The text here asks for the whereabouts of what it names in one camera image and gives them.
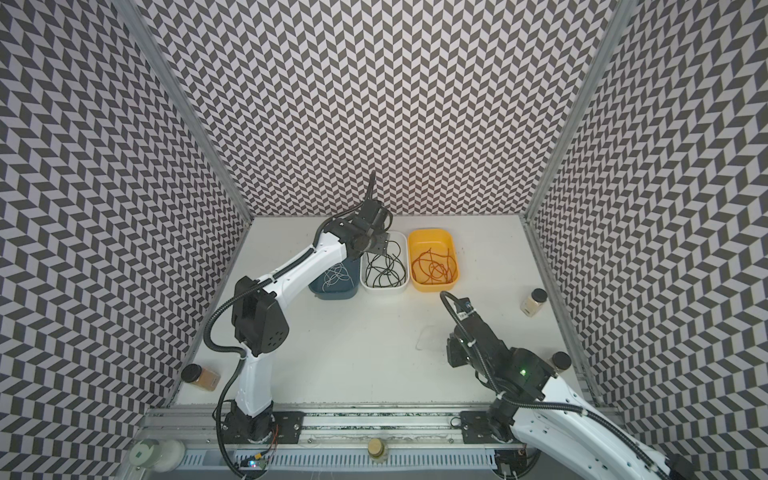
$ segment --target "white floor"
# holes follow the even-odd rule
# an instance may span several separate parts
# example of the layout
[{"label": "white floor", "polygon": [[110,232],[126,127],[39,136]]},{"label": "white floor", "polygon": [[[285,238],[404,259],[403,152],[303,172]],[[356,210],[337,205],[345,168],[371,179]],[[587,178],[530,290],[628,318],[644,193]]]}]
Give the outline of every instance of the white floor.
[{"label": "white floor", "polygon": [[[262,218],[253,222],[221,297],[232,297],[244,275],[256,278],[309,245],[320,218]],[[392,230],[406,236],[418,228],[440,227],[453,236],[461,278],[456,296],[468,296],[483,320],[507,347],[525,347],[542,358],[565,351],[549,305],[534,318],[521,301],[541,277],[516,216],[396,217]],[[359,289],[350,300],[318,300],[304,290],[285,312],[286,342],[276,351],[272,393],[275,403],[490,403],[493,395],[469,366],[452,369],[445,341],[454,323],[437,293],[412,286],[399,296],[378,297]],[[230,313],[217,322],[213,339],[234,345]],[[194,359],[222,375],[237,355],[215,353],[201,344]],[[572,369],[563,377],[578,390]],[[230,390],[233,398],[237,384]],[[220,394],[182,384],[177,405],[215,403]]]}]

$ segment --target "black bracket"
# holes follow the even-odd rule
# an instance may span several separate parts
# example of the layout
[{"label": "black bracket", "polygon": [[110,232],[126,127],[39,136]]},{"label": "black bracket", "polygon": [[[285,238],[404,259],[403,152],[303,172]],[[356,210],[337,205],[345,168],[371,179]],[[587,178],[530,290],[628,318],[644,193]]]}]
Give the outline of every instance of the black bracket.
[{"label": "black bracket", "polygon": [[[271,412],[271,416],[275,418],[278,445],[295,445],[299,443],[299,435],[301,435],[304,422],[304,412]],[[221,438],[225,445],[250,443],[247,431],[237,428],[237,425],[227,422],[226,419],[222,425]]]},{"label": "black bracket", "polygon": [[491,432],[485,412],[460,412],[458,417],[462,420],[462,438],[465,444],[500,443]]},{"label": "black bracket", "polygon": [[502,478],[515,478],[528,467],[528,453],[525,449],[496,450],[496,475]]},{"label": "black bracket", "polygon": [[304,412],[274,412],[277,423],[277,443],[295,445],[304,422]]}]

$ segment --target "chevron pattern wall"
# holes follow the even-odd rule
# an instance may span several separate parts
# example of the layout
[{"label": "chevron pattern wall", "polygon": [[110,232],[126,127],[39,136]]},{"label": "chevron pattern wall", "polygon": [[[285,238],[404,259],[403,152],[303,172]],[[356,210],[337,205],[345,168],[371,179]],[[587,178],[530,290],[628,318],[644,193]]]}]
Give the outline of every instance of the chevron pattern wall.
[{"label": "chevron pattern wall", "polygon": [[110,475],[243,220],[106,0],[3,0],[0,78],[0,477]]},{"label": "chevron pattern wall", "polygon": [[256,215],[522,211],[615,0],[137,0]]},{"label": "chevron pattern wall", "polygon": [[768,2],[639,3],[536,227],[628,428],[768,478]]}]

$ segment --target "black jar lid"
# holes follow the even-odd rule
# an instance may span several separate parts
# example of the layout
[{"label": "black jar lid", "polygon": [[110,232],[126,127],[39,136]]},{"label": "black jar lid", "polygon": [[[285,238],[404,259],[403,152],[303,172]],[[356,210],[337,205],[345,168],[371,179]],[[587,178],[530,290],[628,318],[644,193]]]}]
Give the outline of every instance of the black jar lid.
[{"label": "black jar lid", "polygon": [[537,288],[531,292],[531,298],[539,303],[544,303],[547,301],[547,292],[542,288]]},{"label": "black jar lid", "polygon": [[181,370],[181,379],[187,383],[192,383],[200,378],[200,374],[203,372],[203,367],[196,363],[190,363]]}]

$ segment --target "jar lid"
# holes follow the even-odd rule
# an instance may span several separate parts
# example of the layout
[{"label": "jar lid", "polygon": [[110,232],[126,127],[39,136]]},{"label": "jar lid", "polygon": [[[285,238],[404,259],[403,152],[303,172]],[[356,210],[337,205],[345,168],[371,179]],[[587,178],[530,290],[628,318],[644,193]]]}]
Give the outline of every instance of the jar lid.
[{"label": "jar lid", "polygon": [[157,440],[142,440],[128,453],[128,462],[142,468],[150,468],[160,460],[162,449]]},{"label": "jar lid", "polygon": [[547,292],[544,289],[537,288],[531,292],[531,298],[539,303],[547,301]]},{"label": "jar lid", "polygon": [[552,356],[552,365],[556,369],[568,370],[571,368],[571,356],[566,352],[557,352]]},{"label": "jar lid", "polygon": [[378,458],[384,455],[384,442],[381,439],[371,439],[368,442],[368,453],[373,458]]},{"label": "jar lid", "polygon": [[181,370],[181,379],[187,383],[192,383],[200,378],[200,374],[202,372],[203,367],[197,365],[196,363],[190,363],[184,367],[184,370]]}]

